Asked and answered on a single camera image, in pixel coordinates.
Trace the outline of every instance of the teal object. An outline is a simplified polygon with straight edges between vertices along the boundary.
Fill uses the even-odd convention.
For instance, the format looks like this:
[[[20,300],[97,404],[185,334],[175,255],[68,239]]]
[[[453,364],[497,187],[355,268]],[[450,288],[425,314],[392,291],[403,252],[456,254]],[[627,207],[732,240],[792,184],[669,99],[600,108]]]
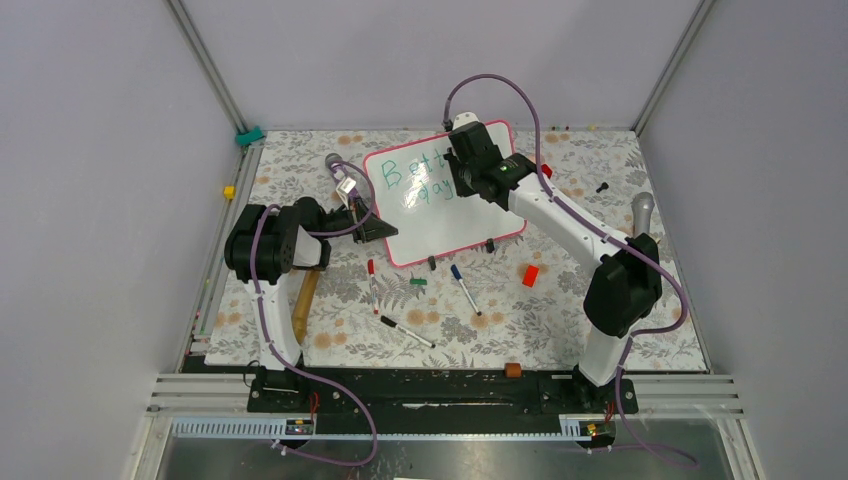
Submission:
[[[253,127],[253,130],[243,133],[241,135],[236,135],[236,143],[240,147],[244,147],[246,145],[250,145],[251,143],[259,140],[260,138],[264,138],[265,134],[262,133],[262,129],[259,127]]]

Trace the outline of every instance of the blue marker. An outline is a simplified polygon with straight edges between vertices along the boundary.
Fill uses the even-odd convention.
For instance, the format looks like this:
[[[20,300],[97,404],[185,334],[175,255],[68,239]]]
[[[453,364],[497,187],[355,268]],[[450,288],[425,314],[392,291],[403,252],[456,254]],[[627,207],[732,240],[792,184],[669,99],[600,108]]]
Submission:
[[[474,298],[471,296],[471,293],[468,292],[468,288],[465,286],[465,282],[462,281],[462,275],[459,274],[459,269],[456,268],[456,265],[451,265],[451,272],[453,272],[454,278],[459,281],[459,286],[462,287],[462,291],[465,292],[465,296],[468,297],[468,301],[471,302],[471,306],[474,307],[474,311],[477,312],[477,316],[483,315],[483,312],[477,308],[477,304],[474,303]]]

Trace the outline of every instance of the red block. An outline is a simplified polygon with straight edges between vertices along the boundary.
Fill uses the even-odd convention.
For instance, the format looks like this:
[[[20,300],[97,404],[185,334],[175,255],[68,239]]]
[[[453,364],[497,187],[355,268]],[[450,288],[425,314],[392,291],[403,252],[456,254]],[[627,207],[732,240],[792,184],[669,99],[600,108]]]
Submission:
[[[527,267],[527,272],[524,274],[524,281],[521,283],[532,288],[536,284],[537,276],[539,276],[539,267],[530,265]]]

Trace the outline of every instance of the white wall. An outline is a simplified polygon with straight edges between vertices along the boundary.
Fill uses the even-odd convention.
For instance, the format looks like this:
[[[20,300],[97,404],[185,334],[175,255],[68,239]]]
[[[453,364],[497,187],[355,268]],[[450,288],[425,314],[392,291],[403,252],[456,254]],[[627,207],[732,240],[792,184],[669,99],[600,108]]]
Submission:
[[[846,25],[844,0],[718,2],[642,138],[768,478],[846,472]]]
[[[114,479],[234,133],[161,1],[4,1],[0,65],[0,476]]]
[[[698,0],[186,0],[249,122],[438,128],[460,80],[499,73],[547,124],[629,128]],[[531,126],[487,80],[457,109]]]

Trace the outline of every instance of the floral pattern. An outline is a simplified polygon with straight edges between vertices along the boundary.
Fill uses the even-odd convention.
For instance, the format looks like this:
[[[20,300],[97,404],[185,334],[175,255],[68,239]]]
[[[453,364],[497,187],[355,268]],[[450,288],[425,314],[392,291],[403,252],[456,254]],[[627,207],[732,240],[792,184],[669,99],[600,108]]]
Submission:
[[[251,203],[290,204],[304,195],[325,208],[341,202],[324,167],[337,152],[361,164],[365,155],[432,135],[423,131],[269,132],[250,195]],[[516,132],[515,148],[532,157],[532,132]],[[542,156],[554,171],[552,181],[589,212],[630,233],[630,201],[651,191],[638,141],[632,132],[547,132]],[[595,193],[602,182],[609,188]],[[676,275],[658,212],[651,232],[660,242],[661,264]],[[330,266],[321,274],[307,336],[304,360],[310,366],[502,368],[520,362],[528,369],[565,369],[577,363],[589,333],[582,310],[588,279],[578,264],[533,225],[496,244],[494,253],[478,247],[427,264],[396,269],[385,243],[331,239]],[[425,348],[387,328],[373,314],[368,259],[376,264],[380,313],[436,343]],[[477,316],[450,273],[456,263],[483,311]],[[521,284],[528,266],[539,268],[533,288]],[[410,285],[424,278],[426,286]],[[291,274],[294,302],[302,273]],[[244,365],[258,357],[256,323],[244,287],[230,273],[209,340],[210,365]],[[664,285],[663,296],[643,327],[672,323],[680,303]],[[627,360],[633,370],[702,371],[703,355],[691,320],[677,331],[640,337]]]

